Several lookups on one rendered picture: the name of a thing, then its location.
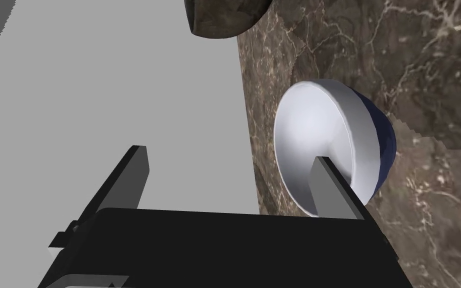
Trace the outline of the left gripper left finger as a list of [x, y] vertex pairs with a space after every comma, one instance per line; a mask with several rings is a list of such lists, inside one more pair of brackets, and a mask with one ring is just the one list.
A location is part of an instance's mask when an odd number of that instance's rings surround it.
[[89, 201], [78, 221], [85, 222], [104, 208], [136, 209], [149, 172], [147, 147], [131, 146]]

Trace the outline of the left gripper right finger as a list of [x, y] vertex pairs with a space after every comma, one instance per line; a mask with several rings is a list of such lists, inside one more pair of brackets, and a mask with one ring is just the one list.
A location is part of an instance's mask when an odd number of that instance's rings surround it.
[[364, 220], [365, 207], [329, 157], [317, 156], [309, 187], [320, 218]]

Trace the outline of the blue and white bowl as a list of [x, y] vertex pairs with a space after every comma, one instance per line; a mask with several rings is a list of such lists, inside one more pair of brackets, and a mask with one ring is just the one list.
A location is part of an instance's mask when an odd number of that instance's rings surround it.
[[309, 187], [316, 157], [330, 158], [365, 207], [386, 180], [397, 151], [386, 115], [368, 98], [332, 79], [301, 81], [285, 92], [273, 139], [283, 185], [310, 217], [318, 217]]

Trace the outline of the brown round object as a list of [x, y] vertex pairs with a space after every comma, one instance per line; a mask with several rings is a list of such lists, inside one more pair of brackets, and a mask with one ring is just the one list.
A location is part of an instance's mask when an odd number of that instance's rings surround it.
[[227, 39], [252, 28], [273, 0], [184, 0], [190, 32], [206, 39]]

